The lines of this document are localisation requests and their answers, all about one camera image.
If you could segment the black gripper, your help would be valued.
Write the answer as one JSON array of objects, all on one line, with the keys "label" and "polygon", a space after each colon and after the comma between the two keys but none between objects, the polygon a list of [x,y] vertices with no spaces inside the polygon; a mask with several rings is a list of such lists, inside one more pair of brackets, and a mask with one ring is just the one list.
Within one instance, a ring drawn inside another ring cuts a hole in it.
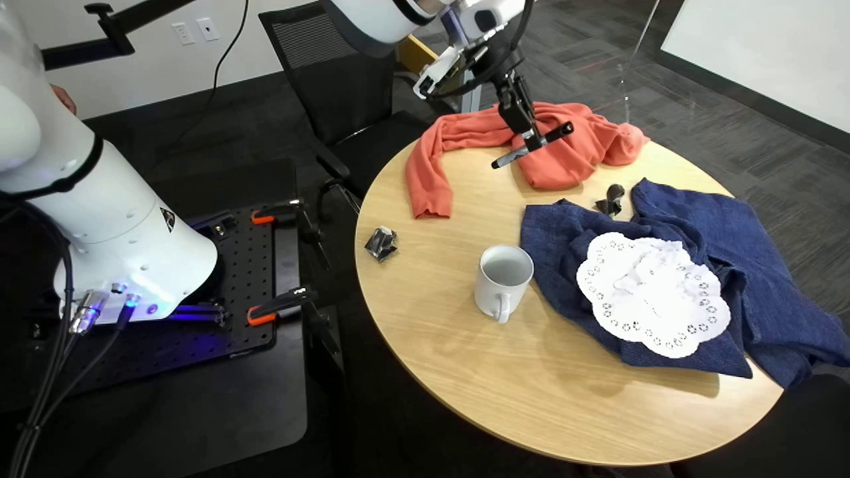
[{"label": "black gripper", "polygon": [[522,132],[529,150],[542,149],[534,107],[518,75],[518,42],[534,0],[440,0],[437,22],[448,46],[423,65],[413,95],[423,100],[461,99],[483,84],[496,91],[500,116]]}]

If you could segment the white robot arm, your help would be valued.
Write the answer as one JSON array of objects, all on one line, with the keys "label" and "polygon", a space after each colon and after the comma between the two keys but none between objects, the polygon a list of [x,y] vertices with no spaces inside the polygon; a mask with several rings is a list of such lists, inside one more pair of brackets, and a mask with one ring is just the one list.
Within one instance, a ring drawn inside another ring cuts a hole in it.
[{"label": "white robot arm", "polygon": [[[440,19],[452,47],[424,69],[432,87],[465,53],[518,36],[534,0],[318,0],[364,53],[387,53]],[[96,324],[160,320],[216,270],[218,246],[168,206],[108,141],[60,103],[15,7],[0,0],[0,192],[52,221],[69,242],[58,302]]]}]

